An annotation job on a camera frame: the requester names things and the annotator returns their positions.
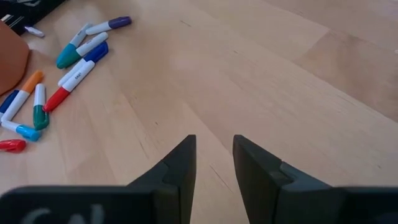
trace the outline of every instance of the white marker barrel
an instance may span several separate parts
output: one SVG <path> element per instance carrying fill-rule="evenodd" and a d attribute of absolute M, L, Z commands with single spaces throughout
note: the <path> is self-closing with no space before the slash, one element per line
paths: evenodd
<path fill-rule="evenodd" d="M 73 44 L 75 47 L 79 47 L 81 42 L 84 40 L 86 37 L 86 30 L 93 26 L 91 23 L 86 23 L 80 30 L 79 32 L 72 38 L 72 40 L 69 42 L 70 44 Z"/>
<path fill-rule="evenodd" d="M 103 22 L 101 24 L 90 27 L 86 30 L 87 35 L 98 34 L 100 32 L 111 30 L 112 28 L 109 26 L 109 21 Z"/>
<path fill-rule="evenodd" d="M 72 75 L 74 75 L 79 69 L 86 63 L 85 59 L 81 59 L 78 63 L 76 63 L 73 68 L 66 73 L 59 81 L 58 81 L 58 86 L 62 86 Z"/>
<path fill-rule="evenodd" d="M 41 83 L 36 85 L 35 88 L 35 102 L 34 106 L 45 104 L 45 86 Z"/>
<path fill-rule="evenodd" d="M 33 34 L 37 37 L 44 37 L 44 33 L 38 29 L 36 29 L 35 27 L 26 27 L 25 26 L 25 30 L 27 32 L 29 32 L 30 34 Z"/>
<path fill-rule="evenodd" d="M 76 52 L 80 56 L 86 55 L 89 51 L 93 50 L 96 46 L 100 43 L 104 42 L 108 38 L 108 34 L 106 32 L 102 32 L 89 40 L 88 42 L 84 43 L 82 46 L 76 49 Z"/>
<path fill-rule="evenodd" d="M 1 122 L 12 120 L 21 106 L 25 103 L 26 99 L 28 99 L 29 95 L 30 93 L 27 93 L 24 90 L 19 90 L 17 96 L 14 98 L 6 112 L 1 117 Z"/>
<path fill-rule="evenodd" d="M 11 130 L 11 131 L 17 131 L 17 128 L 19 125 L 20 124 L 17 124 L 17 123 L 11 122 L 11 121 L 3 121 L 1 123 L 2 127 L 7 128 L 8 130 Z"/>
<path fill-rule="evenodd" d="M 94 66 L 95 63 L 93 61 L 86 62 L 78 72 L 62 85 L 62 88 L 68 92 L 72 92 L 72 90 L 87 76 Z"/>

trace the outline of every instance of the green marker cap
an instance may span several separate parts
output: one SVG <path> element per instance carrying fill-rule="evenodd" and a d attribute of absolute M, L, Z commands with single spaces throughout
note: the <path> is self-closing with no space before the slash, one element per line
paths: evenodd
<path fill-rule="evenodd" d="M 33 125 L 35 129 L 40 131 L 45 129 L 50 123 L 50 116 L 43 111 L 43 105 L 33 107 Z"/>

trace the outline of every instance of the black plastic object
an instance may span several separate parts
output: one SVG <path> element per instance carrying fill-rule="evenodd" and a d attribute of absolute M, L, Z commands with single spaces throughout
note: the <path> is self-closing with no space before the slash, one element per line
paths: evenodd
<path fill-rule="evenodd" d="M 0 0 L 0 19 L 15 33 L 22 35 L 24 26 L 33 26 L 66 0 Z"/>
<path fill-rule="evenodd" d="M 126 187 L 23 187 L 0 198 L 0 223 L 189 223 L 196 137 Z"/>
<path fill-rule="evenodd" d="M 243 136 L 233 157 L 251 224 L 398 223 L 398 188 L 331 187 Z"/>

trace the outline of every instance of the marker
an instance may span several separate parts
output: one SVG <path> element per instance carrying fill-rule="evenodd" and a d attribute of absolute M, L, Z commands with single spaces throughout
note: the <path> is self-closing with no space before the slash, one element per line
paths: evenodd
<path fill-rule="evenodd" d="M 19 111 L 21 106 L 25 103 L 26 99 L 32 93 L 36 84 L 38 84 L 43 79 L 43 72 L 36 71 L 29 77 L 29 79 L 25 82 L 24 86 L 19 90 L 18 94 L 3 114 L 1 118 L 1 122 L 10 121 L 13 119 L 15 114 Z"/>
<path fill-rule="evenodd" d="M 0 141 L 0 151 L 20 153 L 26 147 L 26 142 L 24 140 L 14 139 L 14 140 L 4 140 Z"/>
<path fill-rule="evenodd" d="M 87 74 L 94 68 L 93 61 L 86 62 L 72 77 L 68 79 L 44 105 L 45 112 L 53 111 L 72 90 L 87 76 Z"/>
<path fill-rule="evenodd" d="M 4 112 L 8 109 L 12 101 L 15 99 L 17 96 L 19 90 L 14 90 L 10 95 L 7 96 L 7 98 L 4 100 L 4 102 L 0 106 L 0 120 Z"/>
<path fill-rule="evenodd" d="M 96 46 L 58 81 L 58 86 L 62 86 L 66 81 L 68 81 L 68 79 L 74 75 L 86 62 L 93 61 L 94 63 L 97 63 L 108 53 L 108 51 L 108 44 L 106 42 L 102 42 Z"/>
<path fill-rule="evenodd" d="M 44 33 L 34 27 L 25 26 L 25 30 L 36 37 L 44 37 Z"/>
<path fill-rule="evenodd" d="M 72 50 L 68 55 L 60 60 L 57 64 L 58 68 L 66 68 L 69 65 L 75 63 L 77 60 L 81 59 L 89 51 L 93 50 L 100 43 L 104 42 L 108 38 L 106 32 L 102 32 L 92 38 L 91 40 L 84 43 L 82 46 L 78 47 L 76 50 Z"/>
<path fill-rule="evenodd" d="M 42 136 L 42 133 L 36 131 L 34 128 L 31 128 L 24 124 L 17 124 L 12 121 L 3 121 L 1 123 L 1 126 L 20 134 L 22 137 L 26 138 L 29 141 L 37 141 Z"/>
<path fill-rule="evenodd" d="M 131 18 L 129 16 L 122 16 L 110 21 L 103 22 L 101 24 L 90 27 L 86 30 L 87 35 L 98 34 L 100 32 L 108 31 L 111 29 L 117 29 L 131 24 Z"/>
<path fill-rule="evenodd" d="M 50 122 L 49 114 L 43 111 L 45 103 L 45 86 L 41 83 L 36 85 L 35 103 L 33 106 L 33 125 L 36 130 L 45 129 Z"/>
<path fill-rule="evenodd" d="M 84 25 L 79 32 L 72 38 L 69 44 L 61 51 L 60 55 L 57 58 L 57 65 L 63 60 L 65 56 L 67 56 L 70 52 L 76 50 L 79 47 L 81 42 L 86 37 L 86 30 L 92 26 L 91 23 L 87 23 Z"/>

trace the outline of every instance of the teal marker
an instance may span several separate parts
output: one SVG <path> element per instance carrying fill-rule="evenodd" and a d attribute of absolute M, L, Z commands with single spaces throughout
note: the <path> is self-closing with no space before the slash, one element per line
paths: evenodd
<path fill-rule="evenodd" d="M 45 86 L 41 83 L 36 85 L 35 102 L 33 105 L 33 125 L 36 130 L 45 129 L 50 122 L 50 117 L 47 112 L 43 111 L 45 104 Z"/>
<path fill-rule="evenodd" d="M 72 40 L 69 42 L 69 44 L 62 50 L 62 52 L 60 53 L 60 55 L 57 58 L 57 66 L 58 64 L 65 58 L 65 56 L 67 56 L 70 52 L 76 50 L 79 45 L 81 44 L 81 42 L 84 40 L 84 38 L 86 37 L 86 30 L 90 27 L 92 27 L 93 25 L 90 23 L 87 23 L 86 25 L 84 25 L 80 31 L 72 38 Z"/>
<path fill-rule="evenodd" d="M 76 50 L 72 50 L 61 58 L 59 63 L 57 63 L 57 67 L 59 69 L 66 68 L 69 65 L 75 63 L 77 60 L 81 59 L 84 55 L 86 55 L 89 51 L 93 50 L 100 43 L 104 42 L 108 38 L 108 34 L 106 32 L 102 32 L 92 38 L 91 40 L 84 43 L 82 46 L 78 47 Z"/>

